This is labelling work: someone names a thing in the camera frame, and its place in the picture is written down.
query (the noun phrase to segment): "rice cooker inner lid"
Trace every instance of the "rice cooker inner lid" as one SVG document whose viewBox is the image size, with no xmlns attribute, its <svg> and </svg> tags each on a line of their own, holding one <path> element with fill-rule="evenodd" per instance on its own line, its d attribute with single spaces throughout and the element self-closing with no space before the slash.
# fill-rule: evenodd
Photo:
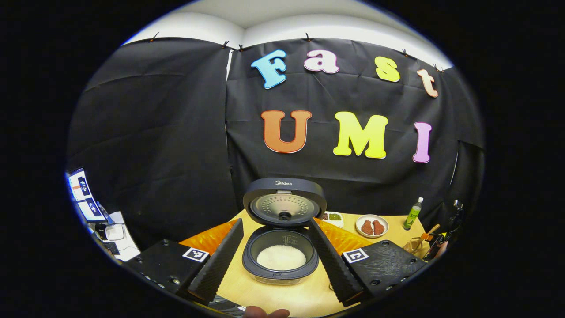
<svg viewBox="0 0 565 318">
<path fill-rule="evenodd" d="M 249 207 L 262 219 L 281 225 L 298 225 L 320 212 L 316 202 L 284 190 L 256 197 Z"/>
</svg>

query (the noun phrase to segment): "wooden table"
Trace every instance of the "wooden table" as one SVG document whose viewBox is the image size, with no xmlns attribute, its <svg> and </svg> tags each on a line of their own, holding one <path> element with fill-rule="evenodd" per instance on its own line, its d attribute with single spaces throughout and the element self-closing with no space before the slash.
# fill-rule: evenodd
<svg viewBox="0 0 565 318">
<path fill-rule="evenodd" d="M 346 213 L 342 213 L 342 215 L 344 217 L 343 229 L 361 236 L 355 229 L 355 222 L 361 215 Z M 412 224 L 412 228 L 407 231 L 402 228 L 406 216 L 382 217 L 389 223 L 388 232 L 379 238 L 367 238 L 367 240 L 379 242 L 387 239 L 399 246 L 404 246 L 411 238 L 420 237 L 424 233 L 424 228 L 417 218 Z M 243 220 L 244 237 L 221 282 L 218 295 L 242 306 L 261 307 L 267 313 L 281 308 L 287 309 L 290 311 L 291 317 L 320 317 L 359 304 L 343 307 L 333 290 L 329 288 L 329 278 L 321 261 L 316 271 L 296 285 L 279 286 L 256 281 L 245 270 L 242 255 L 251 233 L 263 225 L 253 221 L 245 210 L 238 213 L 232 220 L 237 218 Z M 428 242 L 424 242 L 423 248 L 416 253 L 416 256 L 423 257 L 428 249 Z"/>
</svg>

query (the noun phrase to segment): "rice cooker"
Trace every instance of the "rice cooker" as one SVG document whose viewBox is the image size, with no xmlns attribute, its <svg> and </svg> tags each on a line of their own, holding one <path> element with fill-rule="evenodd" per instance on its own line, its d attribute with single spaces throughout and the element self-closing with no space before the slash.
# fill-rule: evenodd
<svg viewBox="0 0 565 318">
<path fill-rule="evenodd" d="M 324 191 L 317 183 L 294 178 L 264 178 L 253 181 L 243 198 L 249 216 L 265 226 L 254 231 L 243 252 L 245 269 L 259 282 L 297 284 L 318 267 L 318 253 L 308 237 L 308 221 L 325 212 Z M 276 270 L 261 266 L 257 257 L 264 249 L 291 246 L 306 257 L 303 266 Z"/>
</svg>

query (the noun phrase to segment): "blue letter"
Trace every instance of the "blue letter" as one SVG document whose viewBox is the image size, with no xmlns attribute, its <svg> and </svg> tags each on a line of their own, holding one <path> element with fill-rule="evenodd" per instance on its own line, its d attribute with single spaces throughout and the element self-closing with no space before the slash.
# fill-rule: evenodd
<svg viewBox="0 0 565 318">
<path fill-rule="evenodd" d="M 257 61 L 251 63 L 251 67 L 256 67 L 265 79 L 265 89 L 272 88 L 286 80 L 286 75 L 279 74 L 276 70 L 286 71 L 286 64 L 279 57 L 285 57 L 283 50 L 273 51 Z"/>
</svg>

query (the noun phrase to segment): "midea logo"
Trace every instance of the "midea logo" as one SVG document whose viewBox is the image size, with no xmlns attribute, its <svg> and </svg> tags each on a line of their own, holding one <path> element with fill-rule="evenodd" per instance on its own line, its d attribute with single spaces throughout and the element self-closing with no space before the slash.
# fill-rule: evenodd
<svg viewBox="0 0 565 318">
<path fill-rule="evenodd" d="M 275 181 L 275 185 L 277 185 L 277 186 L 291 186 L 292 183 L 291 182 L 282 182 L 282 181 L 277 180 L 277 181 Z"/>
</svg>

